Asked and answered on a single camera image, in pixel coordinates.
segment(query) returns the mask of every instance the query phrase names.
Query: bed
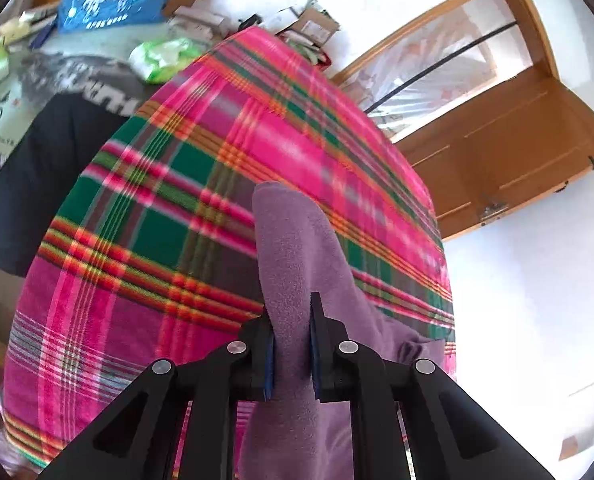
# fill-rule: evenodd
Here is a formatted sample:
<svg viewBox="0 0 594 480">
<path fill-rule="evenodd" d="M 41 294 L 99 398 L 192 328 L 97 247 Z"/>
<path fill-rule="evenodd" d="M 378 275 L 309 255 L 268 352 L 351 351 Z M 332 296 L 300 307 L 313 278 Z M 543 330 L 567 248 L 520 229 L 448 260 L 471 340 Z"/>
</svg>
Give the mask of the bed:
<svg viewBox="0 0 594 480">
<path fill-rule="evenodd" d="M 251 27 L 117 131 L 46 233 L 5 367 L 6 431 L 24 455 L 45 466 L 149 363 L 201 359 L 262 312 L 251 197 L 266 181 L 317 203 L 370 304 L 444 340 L 454 373 L 426 187 L 346 96 Z"/>
</svg>

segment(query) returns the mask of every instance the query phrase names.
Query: door panel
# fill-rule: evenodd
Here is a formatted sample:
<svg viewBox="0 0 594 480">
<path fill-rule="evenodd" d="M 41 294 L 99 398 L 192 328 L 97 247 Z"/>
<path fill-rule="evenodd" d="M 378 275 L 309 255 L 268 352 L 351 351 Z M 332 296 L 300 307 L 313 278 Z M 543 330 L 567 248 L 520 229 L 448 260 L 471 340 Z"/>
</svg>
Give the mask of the door panel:
<svg viewBox="0 0 594 480">
<path fill-rule="evenodd" d="M 430 190 L 446 239 L 591 170 L 594 113 L 533 66 L 396 146 Z"/>
</svg>

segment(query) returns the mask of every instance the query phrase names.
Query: purple fleece cloth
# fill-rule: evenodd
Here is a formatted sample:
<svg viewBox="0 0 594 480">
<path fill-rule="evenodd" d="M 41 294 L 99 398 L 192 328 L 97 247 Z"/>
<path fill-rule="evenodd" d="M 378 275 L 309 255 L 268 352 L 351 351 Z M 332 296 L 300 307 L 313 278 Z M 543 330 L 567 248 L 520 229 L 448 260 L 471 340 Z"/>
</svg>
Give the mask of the purple fleece cloth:
<svg viewBox="0 0 594 480">
<path fill-rule="evenodd" d="M 254 190 L 259 275 L 276 338 L 272 400 L 257 404 L 242 445 L 242 480 L 350 480 L 348 402 L 320 404 L 309 363 L 310 293 L 327 317 L 384 359 L 426 357 L 443 365 L 444 341 L 385 316 L 354 284 L 328 219 L 311 199 L 282 184 Z"/>
</svg>

